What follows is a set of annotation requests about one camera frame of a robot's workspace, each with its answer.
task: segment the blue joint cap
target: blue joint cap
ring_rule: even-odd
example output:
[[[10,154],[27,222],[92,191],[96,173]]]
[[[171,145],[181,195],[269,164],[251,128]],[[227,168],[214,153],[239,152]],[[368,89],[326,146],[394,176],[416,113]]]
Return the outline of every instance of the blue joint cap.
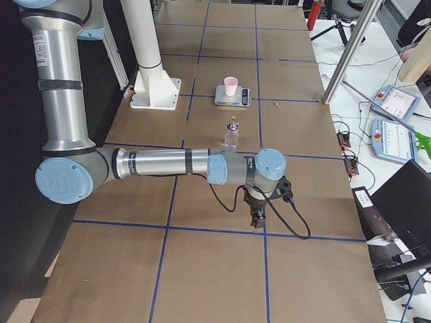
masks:
[[[223,185],[228,179],[228,165],[222,155],[210,155],[207,163],[207,181]]]
[[[105,27],[98,29],[84,29],[79,33],[80,40],[101,40],[105,37]]]
[[[53,157],[40,163],[36,170],[39,191],[53,202],[71,204],[93,191],[93,178],[79,163],[69,158]]]
[[[57,0],[14,0],[18,5],[25,8],[40,9],[52,5]]]
[[[268,180],[279,180],[286,169],[286,159],[278,150],[261,150],[255,159],[256,169]]]

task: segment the white wall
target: white wall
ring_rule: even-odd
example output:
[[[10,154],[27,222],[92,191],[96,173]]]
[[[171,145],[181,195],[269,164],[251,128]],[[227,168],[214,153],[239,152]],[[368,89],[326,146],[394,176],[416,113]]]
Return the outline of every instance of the white wall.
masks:
[[[399,13],[407,19],[416,8],[420,0],[391,0]]]

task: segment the cardboard table surface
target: cardboard table surface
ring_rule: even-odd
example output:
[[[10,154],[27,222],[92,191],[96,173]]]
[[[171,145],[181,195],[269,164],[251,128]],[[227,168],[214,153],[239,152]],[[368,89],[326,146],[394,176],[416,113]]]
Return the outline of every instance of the cardboard table surface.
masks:
[[[106,146],[217,147],[235,115],[239,153],[286,156],[312,239],[269,207],[254,229],[242,197],[225,212],[202,178],[109,182],[81,202],[33,322],[384,322],[302,9],[165,2],[156,31],[178,106],[124,100]],[[214,104],[226,76],[251,88],[250,107]],[[215,189],[232,206],[236,187]]]

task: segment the black monitor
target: black monitor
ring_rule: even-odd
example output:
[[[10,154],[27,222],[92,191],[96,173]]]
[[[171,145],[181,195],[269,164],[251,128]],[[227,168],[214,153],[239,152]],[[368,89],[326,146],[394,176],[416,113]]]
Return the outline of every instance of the black monitor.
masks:
[[[416,258],[431,253],[431,174],[410,160],[371,201]]]

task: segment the small vial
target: small vial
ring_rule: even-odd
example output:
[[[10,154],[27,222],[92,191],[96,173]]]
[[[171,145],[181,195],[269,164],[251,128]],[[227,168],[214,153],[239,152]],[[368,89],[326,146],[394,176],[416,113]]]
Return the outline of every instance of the small vial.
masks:
[[[224,136],[224,145],[228,146],[232,149],[236,149],[238,145],[238,131],[240,128],[240,124],[236,121],[235,116],[229,120],[227,126],[228,130],[226,131],[226,135]]]

